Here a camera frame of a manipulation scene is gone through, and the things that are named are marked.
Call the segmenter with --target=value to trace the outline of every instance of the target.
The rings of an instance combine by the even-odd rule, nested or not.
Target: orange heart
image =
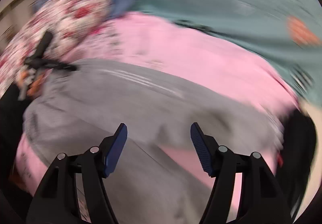
[[[305,23],[294,16],[288,18],[288,29],[292,40],[297,45],[321,44],[321,40],[306,27]]]

